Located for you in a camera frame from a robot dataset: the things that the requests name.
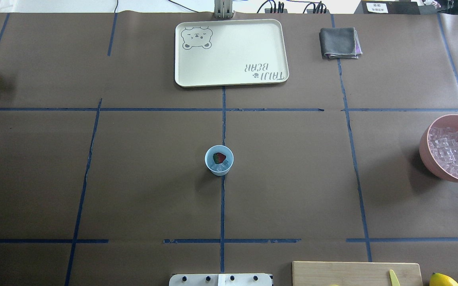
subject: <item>light blue plastic cup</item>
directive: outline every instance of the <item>light blue plastic cup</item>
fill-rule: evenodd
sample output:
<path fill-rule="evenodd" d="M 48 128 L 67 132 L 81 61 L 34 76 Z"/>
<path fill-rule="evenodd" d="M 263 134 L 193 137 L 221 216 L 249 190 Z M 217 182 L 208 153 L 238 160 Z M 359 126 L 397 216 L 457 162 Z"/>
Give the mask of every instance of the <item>light blue plastic cup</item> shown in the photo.
<path fill-rule="evenodd" d="M 215 153 L 224 154 L 225 160 L 220 164 L 215 164 L 215 161 L 213 160 L 213 155 Z M 233 166 L 233 162 L 233 152 L 224 145 L 215 145 L 209 148 L 204 156 L 204 163 L 206 163 L 206 167 L 208 167 L 208 169 L 217 176 L 224 176 L 227 174 L 227 172 L 231 169 L 231 166 Z"/>

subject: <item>folded towel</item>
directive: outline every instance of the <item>folded towel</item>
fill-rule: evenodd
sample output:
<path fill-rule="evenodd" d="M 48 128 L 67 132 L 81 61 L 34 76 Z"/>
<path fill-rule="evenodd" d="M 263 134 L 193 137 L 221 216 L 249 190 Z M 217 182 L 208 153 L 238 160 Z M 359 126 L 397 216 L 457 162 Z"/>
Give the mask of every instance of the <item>folded towel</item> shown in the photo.
<path fill-rule="evenodd" d="M 319 40 L 321 52 L 326 58 L 358 58 L 362 54 L 354 27 L 322 28 Z"/>

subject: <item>lemon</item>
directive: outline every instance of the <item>lemon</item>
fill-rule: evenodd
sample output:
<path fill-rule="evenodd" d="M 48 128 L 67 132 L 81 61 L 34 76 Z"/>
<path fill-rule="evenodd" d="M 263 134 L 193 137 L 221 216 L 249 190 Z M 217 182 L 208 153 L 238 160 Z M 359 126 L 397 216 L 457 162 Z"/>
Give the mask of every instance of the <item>lemon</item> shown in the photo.
<path fill-rule="evenodd" d="M 432 273 L 429 286 L 458 286 L 458 283 L 450 276 L 441 273 Z"/>

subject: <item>yellow knife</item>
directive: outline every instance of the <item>yellow knife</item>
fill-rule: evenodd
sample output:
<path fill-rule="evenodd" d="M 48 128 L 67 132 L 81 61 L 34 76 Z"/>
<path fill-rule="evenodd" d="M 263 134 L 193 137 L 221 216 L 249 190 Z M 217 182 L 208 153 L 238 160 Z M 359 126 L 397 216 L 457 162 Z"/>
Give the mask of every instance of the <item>yellow knife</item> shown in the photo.
<path fill-rule="evenodd" d="M 395 272 L 393 270 L 390 270 L 390 281 L 391 281 L 391 286 L 400 286 L 400 283 L 398 282 L 397 275 L 395 275 Z"/>

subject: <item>pink bowl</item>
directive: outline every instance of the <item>pink bowl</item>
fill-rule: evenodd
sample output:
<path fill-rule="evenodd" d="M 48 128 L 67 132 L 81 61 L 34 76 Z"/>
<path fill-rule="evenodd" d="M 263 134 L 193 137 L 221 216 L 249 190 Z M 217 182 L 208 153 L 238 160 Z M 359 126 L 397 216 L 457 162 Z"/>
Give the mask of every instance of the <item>pink bowl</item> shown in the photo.
<path fill-rule="evenodd" d="M 458 130 L 458 114 L 448 114 L 448 115 L 441 116 L 440 118 L 434 120 L 434 122 L 432 122 L 429 128 L 425 130 L 420 140 L 420 157 L 421 157 L 421 160 L 423 161 L 423 164 L 425 164 L 425 167 L 427 167 L 427 169 L 429 169 L 429 171 L 431 171 L 432 174 L 435 174 L 436 176 L 440 177 L 441 179 L 458 183 L 458 178 L 452 176 L 450 173 L 445 171 L 434 160 L 434 157 L 432 156 L 431 151 L 429 150 L 428 134 L 431 128 L 433 127 L 437 127 L 437 128 L 451 127 L 453 129 Z"/>

